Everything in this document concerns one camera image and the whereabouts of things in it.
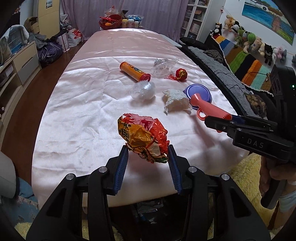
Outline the person's right hand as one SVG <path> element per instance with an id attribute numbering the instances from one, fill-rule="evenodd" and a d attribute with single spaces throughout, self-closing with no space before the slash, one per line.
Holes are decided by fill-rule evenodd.
<path id="1" fill-rule="evenodd" d="M 270 179 L 295 182 L 295 167 L 282 165 L 271 168 L 268 167 L 270 163 L 271 161 L 266 157 L 261 158 L 259 190 L 262 196 L 269 190 Z"/>

